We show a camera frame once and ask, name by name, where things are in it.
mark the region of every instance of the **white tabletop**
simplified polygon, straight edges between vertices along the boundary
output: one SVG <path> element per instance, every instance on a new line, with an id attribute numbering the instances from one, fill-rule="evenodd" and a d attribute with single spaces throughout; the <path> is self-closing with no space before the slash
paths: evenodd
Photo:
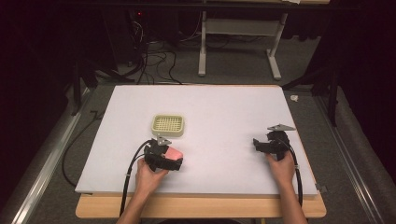
<path id="1" fill-rule="evenodd" d="M 139 146 L 155 137 L 157 114 L 185 120 L 184 134 L 168 138 L 184 154 L 161 193 L 278 194 L 264 154 L 252 139 L 267 142 L 267 127 L 295 127 L 278 86 L 118 86 L 78 181 L 77 192 L 122 192 L 129 163 Z M 314 178 L 297 131 L 287 132 L 302 174 L 304 195 L 316 195 Z M 129 191 L 134 191 L 132 171 Z"/>

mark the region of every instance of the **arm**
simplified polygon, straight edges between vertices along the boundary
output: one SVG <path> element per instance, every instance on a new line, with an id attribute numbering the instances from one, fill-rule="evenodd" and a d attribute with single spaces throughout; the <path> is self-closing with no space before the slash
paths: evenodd
<path id="1" fill-rule="evenodd" d="M 167 170 L 161 170 L 158 173 L 151 171 L 144 159 L 140 159 L 137 162 L 134 196 L 131 201 L 129 201 L 125 211 L 117 221 L 117 224 L 137 224 L 139 222 L 146 201 L 149 199 L 149 196 L 155 192 L 158 186 L 160 186 L 163 177 L 168 174 L 168 172 Z"/>
<path id="2" fill-rule="evenodd" d="M 285 153 L 285 158 L 276 161 L 270 154 L 265 154 L 271 166 L 280 193 L 280 206 L 285 224 L 307 223 L 304 212 L 294 192 L 292 179 L 294 176 L 294 161 L 291 153 Z"/>

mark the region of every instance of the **human hand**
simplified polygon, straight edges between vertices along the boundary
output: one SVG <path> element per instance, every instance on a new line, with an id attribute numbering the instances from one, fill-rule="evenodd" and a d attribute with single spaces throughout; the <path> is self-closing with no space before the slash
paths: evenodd
<path id="1" fill-rule="evenodd" d="M 151 195 L 160 186 L 163 177 L 169 173 L 167 170 L 153 172 L 144 159 L 137 161 L 137 172 L 135 176 L 135 193 L 145 196 Z"/>
<path id="2" fill-rule="evenodd" d="M 290 185 L 295 172 L 294 160 L 291 153 L 289 151 L 285 152 L 285 158 L 281 161 L 276 161 L 271 154 L 265 153 L 265 157 L 270 163 L 271 171 L 276 183 L 280 187 Z"/>

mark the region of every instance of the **table leg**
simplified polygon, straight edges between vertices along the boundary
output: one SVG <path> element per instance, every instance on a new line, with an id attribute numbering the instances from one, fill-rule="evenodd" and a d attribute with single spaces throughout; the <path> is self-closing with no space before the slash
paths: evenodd
<path id="1" fill-rule="evenodd" d="M 206 74 L 206 12 L 202 12 L 201 50 L 199 52 L 198 76 Z"/>
<path id="2" fill-rule="evenodd" d="M 288 13 L 282 14 L 282 17 L 279 21 L 279 25 L 277 26 L 274 45 L 271 49 L 267 50 L 268 62 L 270 63 L 273 77 L 275 80 L 281 79 L 281 75 L 279 73 L 279 68 L 277 67 L 277 63 L 276 63 L 276 59 L 275 59 L 275 53 L 276 53 L 277 46 L 279 45 L 279 41 L 280 41 L 280 37 L 282 36 L 283 29 L 285 28 L 285 23 L 286 23 L 287 17 L 288 17 Z"/>

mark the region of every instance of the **metal frame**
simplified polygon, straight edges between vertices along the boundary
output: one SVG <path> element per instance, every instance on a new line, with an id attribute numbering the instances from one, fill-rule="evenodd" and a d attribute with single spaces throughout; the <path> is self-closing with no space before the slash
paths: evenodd
<path id="1" fill-rule="evenodd" d="M 320 96 L 314 97 L 314 100 L 321 114 L 323 115 L 323 118 L 325 118 L 330 131 L 332 132 L 332 136 L 338 146 L 338 153 L 340 155 L 341 162 L 346 169 L 346 173 L 350 179 L 350 182 L 352 183 L 353 188 L 356 191 L 356 194 L 359 197 L 359 200 L 361 201 L 361 205 L 364 209 L 364 212 L 366 213 L 366 216 L 370 220 L 370 223 L 385 223 L 373 200 L 370 190 L 367 188 L 358 168 L 349 155 L 348 148 L 345 145 L 340 133 L 335 127 L 332 126 L 332 122 L 326 116 L 326 103 Z"/>
<path id="2" fill-rule="evenodd" d="M 271 12 L 306 12 L 313 11 L 321 13 L 349 13 L 354 10 L 361 10 L 361 6 L 352 7 L 333 7 L 328 5 L 284 5 L 271 4 L 271 3 L 225 3 L 225 2 L 208 2 L 202 3 L 166 3 L 161 2 L 125 2 L 125 1 L 60 1 L 59 4 L 64 7 L 133 7 L 138 9 L 184 9 L 192 11 L 220 11 L 220 10 L 259 10 L 261 12 L 271 11 Z"/>
<path id="3" fill-rule="evenodd" d="M 83 108 L 88 103 L 91 95 L 92 91 L 89 91 L 89 89 L 86 88 L 83 93 L 83 103 L 81 108 Z M 30 215 L 32 215 L 35 211 L 35 207 L 40 201 L 41 196 L 44 194 L 44 191 L 46 190 L 46 187 L 52 178 L 55 168 L 64 153 L 67 142 L 74 131 L 79 118 L 81 117 L 81 110 L 79 110 L 75 116 L 70 116 L 68 126 L 65 128 L 62 138 L 59 139 L 58 144 L 51 150 L 46 163 L 41 169 L 40 174 L 38 174 L 37 179 L 35 180 L 35 183 L 31 187 L 25 200 L 23 201 L 20 210 L 14 217 L 12 224 L 27 223 Z"/>
<path id="4" fill-rule="evenodd" d="M 209 20 L 206 17 L 206 11 L 203 11 L 198 76 L 204 77 L 206 75 L 206 34 L 267 35 L 274 37 L 274 45 L 266 51 L 268 62 L 271 66 L 274 79 L 280 80 L 281 75 L 277 66 L 275 53 L 287 17 L 288 13 L 283 13 L 279 21 Z"/>

